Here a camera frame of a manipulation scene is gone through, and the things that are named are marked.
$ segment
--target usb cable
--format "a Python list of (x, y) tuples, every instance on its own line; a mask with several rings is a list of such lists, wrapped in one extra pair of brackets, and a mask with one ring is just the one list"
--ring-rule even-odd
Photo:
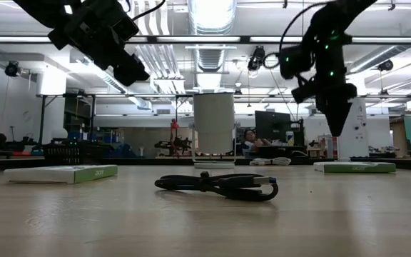
[[(272, 193), (266, 194), (261, 190), (248, 189), (259, 188), (262, 185), (271, 185)], [(275, 178), (244, 173), (210, 176), (207, 171), (204, 171), (201, 177), (169, 175), (155, 181), (155, 186), (165, 190), (214, 192), (229, 199), (242, 201), (268, 201), (278, 193)]]

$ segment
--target white cylinder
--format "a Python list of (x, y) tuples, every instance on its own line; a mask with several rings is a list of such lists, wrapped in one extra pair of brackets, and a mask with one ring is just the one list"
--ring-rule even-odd
[(202, 153), (232, 151), (235, 123), (233, 94), (195, 94), (193, 108), (199, 151)]

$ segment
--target ventilation duct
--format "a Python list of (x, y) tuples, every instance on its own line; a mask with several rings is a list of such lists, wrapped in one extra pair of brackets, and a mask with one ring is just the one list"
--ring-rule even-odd
[[(194, 35), (227, 35), (234, 24), (236, 0), (188, 0), (191, 33)], [(220, 86), (221, 75), (210, 74), (223, 68), (225, 50), (196, 49), (197, 82), (204, 88)]]
[[(411, 29), (405, 36), (411, 36)], [(360, 60), (354, 62), (348, 69), (350, 73), (355, 74), (381, 64), (392, 57), (411, 49), (411, 46), (382, 46), (372, 53), (364, 56)]]

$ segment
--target ceiling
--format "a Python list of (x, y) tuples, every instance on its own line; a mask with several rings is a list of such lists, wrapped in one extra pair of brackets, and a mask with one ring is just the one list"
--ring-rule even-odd
[[(282, 1), (271, 0), (237, 0), (238, 8), (235, 13), (232, 35), (239, 36), (275, 36), (281, 35), (290, 20), (303, 8), (318, 0), (288, 1), (288, 7), (281, 7)], [(210, 0), (210, 4), (217, 4), (219, 0)], [(393, 11), (388, 11), (390, 1), (378, 1), (367, 11), (359, 15), (349, 27), (347, 32), (353, 36), (411, 36), (411, 0), (397, 0), (397, 6)], [(299, 19), (290, 28), (289, 35), (302, 35), (308, 28), (313, 10), (305, 14), (303, 19)], [(186, 0), (168, 1), (168, 28), (171, 35), (189, 35), (190, 26), (188, 23), (188, 6)], [(43, 27), (39, 22), (31, 18), (16, 4), (11, 1), (0, 1), (0, 35), (39, 35), (45, 36), (50, 29)], [(194, 63), (193, 50), (187, 50), (190, 44), (175, 44), (176, 61), (181, 75), (185, 82), (186, 90), (196, 89), (196, 65)], [(264, 45), (266, 53), (277, 51), (277, 45)], [(344, 47), (345, 63), (351, 65), (354, 62), (367, 56), (369, 53), (384, 46), (378, 45), (351, 45)], [(255, 45), (235, 45), (234, 49), (227, 50), (225, 55), (225, 65), (220, 71), (223, 75), (220, 80), (220, 87), (234, 90), (235, 83), (242, 83), (242, 92), (250, 94), (276, 94), (277, 86), (284, 94), (289, 94), (291, 89), (297, 87), (297, 82), (285, 81), (281, 78), (277, 69), (271, 71), (261, 68), (255, 78), (249, 78), (245, 69), (248, 57), (252, 54)], [(128, 45), (126, 50), (133, 53), (135, 45)], [(94, 72), (83, 67), (83, 64), (75, 62), (80, 56), (77, 50), (66, 47), (61, 51), (53, 45), (29, 45), (29, 44), (0, 44), (0, 58), (4, 59), (6, 54), (41, 54), (54, 60), (64, 70), (68, 71), (69, 88), (82, 88), (89, 93), (96, 94), (116, 94), (116, 91), (109, 88)], [(367, 70), (360, 74), (366, 81), (366, 90), (369, 94), (377, 94), (381, 87), (391, 86), (403, 81), (411, 80), (411, 49), (391, 58), (395, 64), (394, 69), (388, 74), (383, 73), (382, 79), (377, 71)], [(33, 72), (42, 72), (45, 62), (40, 61), (38, 66), (30, 66)], [(310, 77), (315, 71), (305, 74)], [(153, 89), (149, 86), (149, 81), (136, 83), (130, 87), (136, 93), (152, 94)], [(411, 94), (411, 84), (391, 92), (391, 94)], [(124, 104), (122, 99), (101, 99), (104, 104)], [(261, 102), (264, 99), (252, 99), (251, 101)], [(379, 99), (367, 100), (378, 103)], [(380, 104), (385, 107), (399, 106), (406, 102), (406, 99), (397, 99), (388, 103)]]

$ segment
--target wooden table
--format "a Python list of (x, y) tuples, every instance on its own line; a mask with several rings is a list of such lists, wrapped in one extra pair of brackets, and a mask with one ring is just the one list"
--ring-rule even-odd
[[(0, 180), (3, 256), (411, 256), (411, 171), (331, 174), (239, 166), (278, 178), (270, 202), (159, 191), (189, 166), (121, 166), (77, 185)], [(214, 171), (213, 175), (223, 172)]]

